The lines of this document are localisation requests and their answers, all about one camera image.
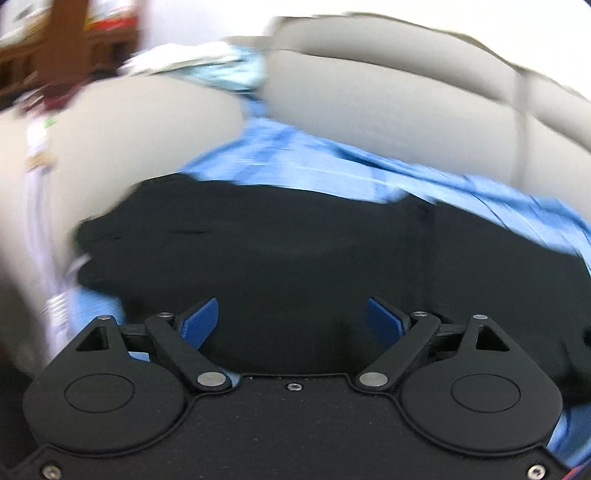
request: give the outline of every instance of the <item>blue finger pad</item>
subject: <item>blue finger pad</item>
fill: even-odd
[[[374,299],[368,301],[367,322],[374,335],[386,347],[392,346],[404,335],[402,321]]]

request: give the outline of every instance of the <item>red object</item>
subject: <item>red object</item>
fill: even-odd
[[[106,30],[111,31],[117,28],[131,28],[135,27],[137,19],[135,17],[113,17],[105,20],[94,22],[90,28],[92,30]]]
[[[41,87],[23,101],[21,108],[27,112],[43,104],[44,111],[63,110],[70,100],[86,84],[85,80],[50,83]]]

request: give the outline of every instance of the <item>sofa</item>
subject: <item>sofa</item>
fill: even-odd
[[[591,221],[591,102],[461,35],[368,14],[284,18],[264,50],[268,116],[384,157],[558,197]],[[59,270],[77,224],[131,185],[238,137],[242,101],[165,76],[92,83],[50,128],[46,198]],[[24,231],[26,120],[0,113],[0,339],[42,368],[40,272]]]

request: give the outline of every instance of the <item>black cloth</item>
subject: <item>black cloth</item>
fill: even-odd
[[[366,327],[368,299],[421,303],[425,208],[173,174],[79,228],[92,258],[79,281],[119,296],[132,322],[216,297],[201,351],[237,372],[359,371],[384,350]]]
[[[555,252],[445,203],[436,207],[428,308],[496,321],[570,401],[590,398],[591,283],[581,257]]]
[[[591,397],[591,284],[582,259],[416,197],[390,204],[270,186],[148,180],[77,240],[81,284],[132,321],[211,297],[202,346],[237,372],[355,372],[384,351],[365,306],[467,323],[487,314],[576,401]]]

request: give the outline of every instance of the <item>crumpled fabric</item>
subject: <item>crumpled fabric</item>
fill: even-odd
[[[235,54],[234,60],[183,67],[163,74],[186,82],[238,93],[256,89],[265,79],[262,54],[250,47],[231,46],[231,49]]]
[[[224,41],[196,46],[167,43],[134,55],[117,72],[120,75],[150,75],[188,66],[225,63],[237,58],[237,52]]]

